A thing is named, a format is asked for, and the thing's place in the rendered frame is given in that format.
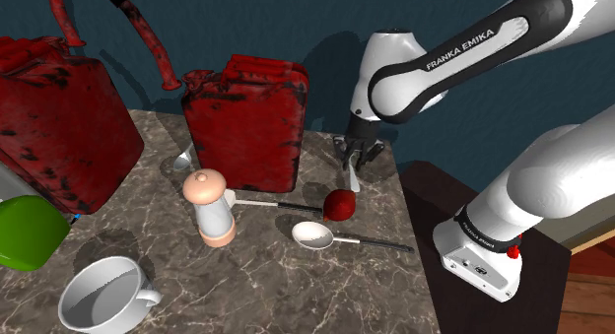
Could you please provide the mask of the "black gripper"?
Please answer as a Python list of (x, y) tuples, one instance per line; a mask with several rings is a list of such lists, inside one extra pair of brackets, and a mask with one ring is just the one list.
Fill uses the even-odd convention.
[(333, 137), (335, 153), (344, 170), (352, 162), (351, 157), (354, 150), (363, 150), (356, 161), (356, 170), (360, 170), (380, 154), (385, 145), (382, 141), (377, 140), (379, 128), (379, 120), (366, 120), (354, 113), (351, 114), (345, 137)]

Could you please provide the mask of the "red apple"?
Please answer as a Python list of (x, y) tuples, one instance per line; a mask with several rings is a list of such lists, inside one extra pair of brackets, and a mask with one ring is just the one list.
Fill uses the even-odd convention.
[(331, 191), (323, 202), (323, 220), (342, 222), (350, 219), (356, 210), (356, 193), (348, 189)]

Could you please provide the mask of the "small red jerry can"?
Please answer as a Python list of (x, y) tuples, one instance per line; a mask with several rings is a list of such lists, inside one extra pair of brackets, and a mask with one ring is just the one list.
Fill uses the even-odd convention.
[(181, 99), (199, 164), (231, 189), (285, 193), (296, 187), (309, 79), (298, 63), (235, 54), (226, 68), (177, 77), (168, 54), (130, 0), (109, 0), (150, 49), (166, 90)]

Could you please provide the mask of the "pink and white grinder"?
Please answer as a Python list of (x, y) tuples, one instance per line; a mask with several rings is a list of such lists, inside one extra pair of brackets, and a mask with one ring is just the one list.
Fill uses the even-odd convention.
[(182, 194), (196, 214), (199, 233), (210, 247), (222, 247), (236, 236), (236, 220), (225, 192), (223, 175), (210, 168), (192, 172), (182, 185)]

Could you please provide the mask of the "silver spoon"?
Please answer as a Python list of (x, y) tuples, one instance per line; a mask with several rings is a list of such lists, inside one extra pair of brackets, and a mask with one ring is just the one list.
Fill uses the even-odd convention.
[(191, 150), (193, 149), (193, 143), (190, 143), (187, 148), (178, 155), (173, 162), (174, 170), (181, 170), (187, 167), (192, 167)]

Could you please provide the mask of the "dark robot stand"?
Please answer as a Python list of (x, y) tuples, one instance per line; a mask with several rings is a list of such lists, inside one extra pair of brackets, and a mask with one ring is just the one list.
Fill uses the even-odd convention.
[(436, 224), (477, 192), (423, 161), (400, 176), (442, 334), (557, 334), (571, 252), (536, 229), (522, 237), (515, 296), (498, 302), (446, 271), (433, 242)]

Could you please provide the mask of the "large red jerry can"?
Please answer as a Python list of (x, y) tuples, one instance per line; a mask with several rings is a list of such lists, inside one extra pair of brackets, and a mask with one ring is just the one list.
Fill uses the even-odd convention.
[(63, 0), (48, 0), (61, 37), (0, 37), (0, 162), (58, 210), (94, 214), (138, 162), (144, 142)]

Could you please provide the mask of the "white cup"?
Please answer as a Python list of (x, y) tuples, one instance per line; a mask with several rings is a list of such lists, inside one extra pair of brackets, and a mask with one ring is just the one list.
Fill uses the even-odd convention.
[(143, 269), (132, 259), (110, 256), (84, 268), (67, 285), (58, 317), (84, 334), (125, 334), (162, 299)]

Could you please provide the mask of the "green round pot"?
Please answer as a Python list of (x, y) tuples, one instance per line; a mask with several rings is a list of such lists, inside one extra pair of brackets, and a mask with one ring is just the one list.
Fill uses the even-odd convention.
[(46, 263), (70, 225), (45, 199), (23, 195), (0, 202), (0, 265), (33, 271)]

